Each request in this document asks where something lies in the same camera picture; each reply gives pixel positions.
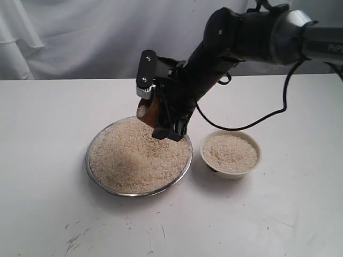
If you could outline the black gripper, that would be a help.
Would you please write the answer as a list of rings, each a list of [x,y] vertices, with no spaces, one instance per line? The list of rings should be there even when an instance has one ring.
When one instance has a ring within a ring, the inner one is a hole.
[[[186,69],[184,61],[157,57],[155,85],[158,102],[155,139],[181,141],[196,103],[204,96],[204,87]]]

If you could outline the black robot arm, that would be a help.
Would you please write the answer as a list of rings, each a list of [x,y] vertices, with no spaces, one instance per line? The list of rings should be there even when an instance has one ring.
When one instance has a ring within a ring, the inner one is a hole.
[[[188,60],[172,70],[173,82],[157,86],[162,112],[152,136],[181,140],[197,102],[239,63],[296,69],[311,60],[342,64],[341,26],[321,24],[287,4],[246,13],[223,7],[210,16]]]

